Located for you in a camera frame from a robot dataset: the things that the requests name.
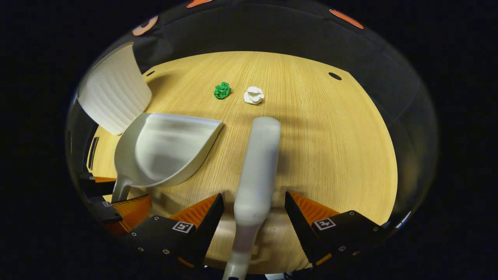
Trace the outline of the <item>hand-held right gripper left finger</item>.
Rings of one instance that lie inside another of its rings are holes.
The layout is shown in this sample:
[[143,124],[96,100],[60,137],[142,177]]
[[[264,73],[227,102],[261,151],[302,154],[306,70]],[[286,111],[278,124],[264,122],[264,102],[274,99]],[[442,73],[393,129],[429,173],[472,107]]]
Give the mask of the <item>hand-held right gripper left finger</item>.
[[223,213],[223,196],[217,193],[170,217],[145,219],[122,236],[121,243],[150,264],[199,269]]

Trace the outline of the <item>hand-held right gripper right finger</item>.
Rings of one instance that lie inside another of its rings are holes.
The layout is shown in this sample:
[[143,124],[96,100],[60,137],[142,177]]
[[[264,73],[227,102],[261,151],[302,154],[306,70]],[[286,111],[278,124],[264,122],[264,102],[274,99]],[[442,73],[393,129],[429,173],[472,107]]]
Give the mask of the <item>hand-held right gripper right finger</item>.
[[285,210],[314,269],[335,268],[386,241],[388,231],[357,211],[343,213],[287,191]]

